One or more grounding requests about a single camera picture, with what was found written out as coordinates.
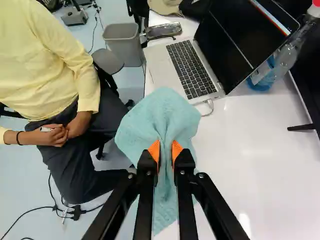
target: floor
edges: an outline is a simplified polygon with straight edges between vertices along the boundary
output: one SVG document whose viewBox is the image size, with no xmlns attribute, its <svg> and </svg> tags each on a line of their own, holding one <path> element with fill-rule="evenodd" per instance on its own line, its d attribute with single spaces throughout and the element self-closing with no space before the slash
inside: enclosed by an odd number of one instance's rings
<svg viewBox="0 0 320 240">
<path fill-rule="evenodd" d="M 133 22 L 128 16 L 125 0 L 97 0 L 102 7 L 100 13 L 102 24 Z M 93 29 L 96 25 L 95 9 L 86 9 L 89 20 L 86 25 L 73 26 L 68 29 L 89 50 L 92 44 Z M 55 13 L 59 17 L 63 9 Z M 105 48 L 102 38 L 102 27 L 97 26 L 94 33 L 93 51 Z M 144 72 L 142 67 L 125 67 L 115 74 L 114 79 L 119 87 L 120 98 L 123 102 L 133 99 L 138 102 L 144 94 Z M 22 130 L 27 123 L 24 119 L 1 117 L 0 125 L 13 130 Z M 121 169 L 130 165 L 129 160 L 122 152 L 115 148 L 114 143 L 107 145 L 105 150 L 109 152 L 107 159 L 98 161 L 95 152 L 92 152 L 93 163 L 97 170 Z M 49 194 L 49 171 L 42 163 L 42 157 L 35 146 L 0 145 L 0 237 L 8 230 L 12 223 L 25 211 L 42 207 L 53 206 L 53 200 Z M 60 194 L 51 181 L 53 195 L 60 203 Z M 106 201 L 109 194 L 105 194 L 91 202 L 82 205 L 83 209 L 92 209 Z M 135 224 L 136 208 L 133 206 L 122 225 L 117 240 L 132 239 Z M 62 225 L 62 219 L 57 217 L 50 209 L 42 209 L 24 216 L 13 227 L 4 240 L 20 240 L 29 237 L 34 240 L 80 240 L 89 225 L 98 214 L 98 210 L 82 215 L 78 221 L 66 219 Z"/>
</svg>

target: laptop keyboard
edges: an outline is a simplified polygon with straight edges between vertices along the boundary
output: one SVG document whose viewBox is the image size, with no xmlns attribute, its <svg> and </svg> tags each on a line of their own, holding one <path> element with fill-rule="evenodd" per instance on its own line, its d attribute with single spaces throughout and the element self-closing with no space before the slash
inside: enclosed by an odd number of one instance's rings
<svg viewBox="0 0 320 240">
<path fill-rule="evenodd" d="M 188 99 L 217 90 L 189 40 L 166 46 Z"/>
</svg>

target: gray trash bin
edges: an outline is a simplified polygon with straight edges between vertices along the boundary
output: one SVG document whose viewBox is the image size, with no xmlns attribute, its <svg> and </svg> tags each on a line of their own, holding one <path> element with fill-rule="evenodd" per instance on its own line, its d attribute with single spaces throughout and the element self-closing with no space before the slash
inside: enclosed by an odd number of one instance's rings
<svg viewBox="0 0 320 240">
<path fill-rule="evenodd" d="M 136 23 L 115 23 L 105 27 L 103 39 L 125 67 L 140 67 L 143 51 Z"/>
</svg>

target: laptop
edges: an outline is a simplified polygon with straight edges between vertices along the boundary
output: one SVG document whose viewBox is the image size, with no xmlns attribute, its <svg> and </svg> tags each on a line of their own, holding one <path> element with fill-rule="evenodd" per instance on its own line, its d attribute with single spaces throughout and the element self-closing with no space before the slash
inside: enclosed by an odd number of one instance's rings
<svg viewBox="0 0 320 240">
<path fill-rule="evenodd" d="M 193 38 L 143 51 L 156 88 L 197 104 L 229 94 L 299 27 L 272 0 L 212 1 Z"/>
</svg>

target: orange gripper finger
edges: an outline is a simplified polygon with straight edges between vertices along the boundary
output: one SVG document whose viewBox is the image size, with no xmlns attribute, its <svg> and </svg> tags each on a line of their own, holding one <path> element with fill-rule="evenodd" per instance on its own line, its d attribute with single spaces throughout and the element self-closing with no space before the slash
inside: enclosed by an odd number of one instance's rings
<svg viewBox="0 0 320 240">
<path fill-rule="evenodd" d="M 160 161 L 160 141 L 156 140 L 152 145 L 148 148 L 148 152 L 152 156 L 153 160 L 156 162 L 157 170 L 159 172 L 159 161 Z"/>
<path fill-rule="evenodd" d="M 172 142 L 172 168 L 175 168 L 175 161 L 184 148 L 176 141 Z"/>
</svg>

